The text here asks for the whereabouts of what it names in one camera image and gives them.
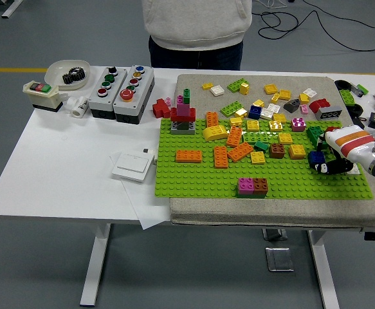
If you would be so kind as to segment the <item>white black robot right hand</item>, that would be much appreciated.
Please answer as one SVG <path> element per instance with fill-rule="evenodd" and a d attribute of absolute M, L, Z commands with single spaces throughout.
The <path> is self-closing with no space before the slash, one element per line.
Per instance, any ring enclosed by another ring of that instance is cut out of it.
<path fill-rule="evenodd" d="M 326 131 L 317 139 L 320 152 L 326 143 L 333 150 L 335 159 L 328 162 L 312 162 L 310 167 L 322 174 L 341 174 L 360 164 L 375 176 L 375 138 L 357 125 Z"/>

